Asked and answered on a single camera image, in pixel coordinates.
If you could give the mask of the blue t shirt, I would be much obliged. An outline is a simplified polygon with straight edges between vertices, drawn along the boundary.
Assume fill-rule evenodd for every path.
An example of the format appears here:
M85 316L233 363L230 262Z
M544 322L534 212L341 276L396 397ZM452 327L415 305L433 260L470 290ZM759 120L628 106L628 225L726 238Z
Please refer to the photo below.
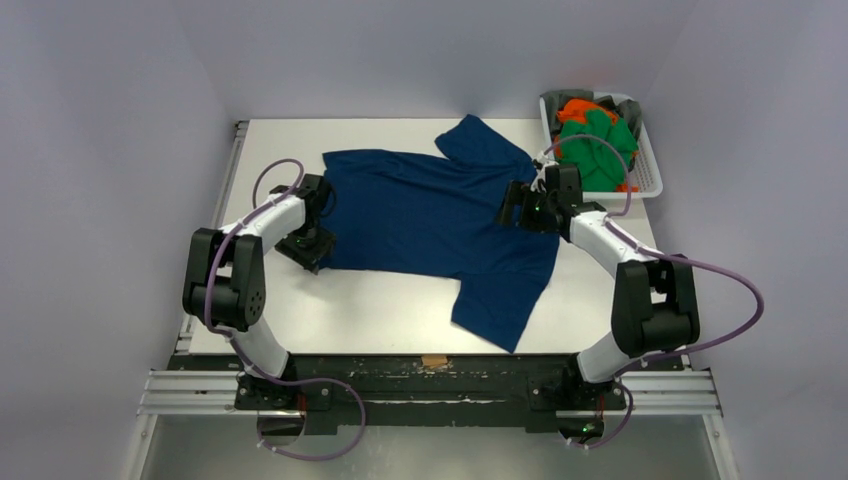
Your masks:
M530 156L474 115L435 139L437 155L327 152L336 196L324 264L455 279L453 322L514 352L554 271L560 239L496 216L507 188L536 176Z

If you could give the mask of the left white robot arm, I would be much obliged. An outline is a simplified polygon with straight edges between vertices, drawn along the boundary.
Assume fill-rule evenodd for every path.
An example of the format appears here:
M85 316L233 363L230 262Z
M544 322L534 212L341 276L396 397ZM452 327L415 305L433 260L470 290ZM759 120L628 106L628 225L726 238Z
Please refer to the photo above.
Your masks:
M298 382L284 373L289 353L263 316L269 299L265 257L277 252L317 273L335 246L335 235L321 224L325 208L335 203L331 184L307 174L296 187L276 187L236 222L200 228L190 240L184 311L229 342L246 373L263 378L259 395L275 409L295 402Z

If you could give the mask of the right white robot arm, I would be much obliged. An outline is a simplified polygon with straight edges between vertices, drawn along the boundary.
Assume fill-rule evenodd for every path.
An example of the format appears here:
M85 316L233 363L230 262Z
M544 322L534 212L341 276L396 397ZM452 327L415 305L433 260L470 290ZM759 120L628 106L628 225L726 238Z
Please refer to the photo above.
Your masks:
M508 184L496 221L556 233L595 260L614 280L609 334L576 356L561 392L576 407L596 399L601 384L650 354L673 353L700 336L694 275L685 258L650 255L611 212L585 199L572 164L548 164L534 183Z

